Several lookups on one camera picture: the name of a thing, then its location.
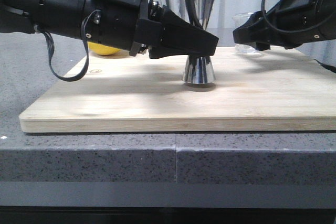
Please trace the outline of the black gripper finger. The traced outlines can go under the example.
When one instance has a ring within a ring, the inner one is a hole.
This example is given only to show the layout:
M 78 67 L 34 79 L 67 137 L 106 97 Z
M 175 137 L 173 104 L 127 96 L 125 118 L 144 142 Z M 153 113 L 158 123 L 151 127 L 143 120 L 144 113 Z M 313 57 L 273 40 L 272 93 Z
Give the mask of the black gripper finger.
M 160 11 L 160 22 L 164 25 L 192 26 L 181 17 L 177 16 L 170 8 L 163 6 Z
M 262 11 L 252 13 L 249 19 L 240 26 L 240 28 L 246 27 L 250 27 L 252 29 L 271 28 L 271 26 L 265 21 Z
M 164 25 L 141 19 L 136 28 L 136 41 L 150 47 L 151 59 L 176 55 L 212 56 L 218 44 L 218 37 L 195 26 Z
M 238 33 L 241 32 L 246 35 L 246 40 L 239 41 Z M 269 50 L 271 46 L 277 46 L 278 41 L 270 28 L 252 29 L 250 27 L 237 28 L 233 31 L 233 38 L 235 43 L 246 44 L 252 46 L 257 51 Z

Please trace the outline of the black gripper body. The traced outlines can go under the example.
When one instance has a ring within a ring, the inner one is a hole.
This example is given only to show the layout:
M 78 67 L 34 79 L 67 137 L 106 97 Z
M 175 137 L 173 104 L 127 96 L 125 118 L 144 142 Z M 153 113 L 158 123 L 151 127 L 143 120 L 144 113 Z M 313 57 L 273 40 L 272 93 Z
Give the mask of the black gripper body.
M 278 46 L 335 40 L 335 0 L 280 0 L 269 14 Z
M 87 34 L 90 42 L 129 51 L 135 56 L 160 43 L 162 24 L 151 15 L 157 5 L 149 0 L 86 0 L 85 14 L 89 19 Z

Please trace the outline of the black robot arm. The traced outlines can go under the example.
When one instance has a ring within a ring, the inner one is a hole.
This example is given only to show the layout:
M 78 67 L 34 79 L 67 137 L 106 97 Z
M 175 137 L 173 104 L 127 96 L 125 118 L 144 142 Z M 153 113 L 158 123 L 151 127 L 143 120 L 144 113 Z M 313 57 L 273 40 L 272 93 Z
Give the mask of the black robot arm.
M 1 32 L 38 30 L 119 48 L 131 56 L 211 56 L 218 38 L 151 0 L 1 0 Z

